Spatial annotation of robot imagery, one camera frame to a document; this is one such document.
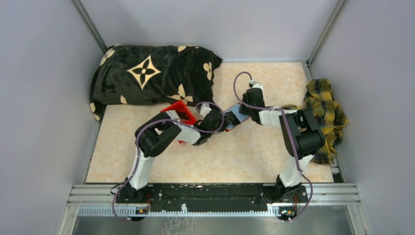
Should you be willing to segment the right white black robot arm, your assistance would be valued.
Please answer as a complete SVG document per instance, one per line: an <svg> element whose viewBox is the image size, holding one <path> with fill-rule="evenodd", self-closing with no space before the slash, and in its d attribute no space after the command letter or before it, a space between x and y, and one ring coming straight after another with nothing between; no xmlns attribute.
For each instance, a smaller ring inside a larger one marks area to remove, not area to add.
<svg viewBox="0 0 415 235"><path fill-rule="evenodd" d="M276 179L276 197L282 202L288 202L300 187L303 170L325 144L312 109L266 107L262 90L250 88L242 96L240 112L249 115L259 125L281 129L289 157Z"/></svg>

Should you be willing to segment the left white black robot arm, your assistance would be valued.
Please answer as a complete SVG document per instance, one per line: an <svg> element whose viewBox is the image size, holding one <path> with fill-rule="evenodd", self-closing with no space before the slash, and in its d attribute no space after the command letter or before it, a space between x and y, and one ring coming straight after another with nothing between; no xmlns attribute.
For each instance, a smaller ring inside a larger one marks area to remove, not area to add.
<svg viewBox="0 0 415 235"><path fill-rule="evenodd" d="M199 146L213 134L223 132L233 121L233 118L215 109L193 125L182 122L186 117L184 112L176 110L160 112L136 130L136 156L126 184L129 187L127 195L134 202L139 203L146 198L145 187L153 162L173 141Z"/></svg>

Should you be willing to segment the red plastic bin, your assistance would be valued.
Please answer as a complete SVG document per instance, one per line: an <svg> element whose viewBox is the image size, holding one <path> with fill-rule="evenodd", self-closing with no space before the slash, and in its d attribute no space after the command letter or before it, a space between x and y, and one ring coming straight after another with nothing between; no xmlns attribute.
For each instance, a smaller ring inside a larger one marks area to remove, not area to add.
<svg viewBox="0 0 415 235"><path fill-rule="evenodd" d="M176 137L176 140L179 142L195 144L201 137L199 132L192 129L197 119L183 101L177 101L167 108L162 109L160 112L165 112L171 119L179 121L179 124L176 123L180 128L180 133Z"/></svg>

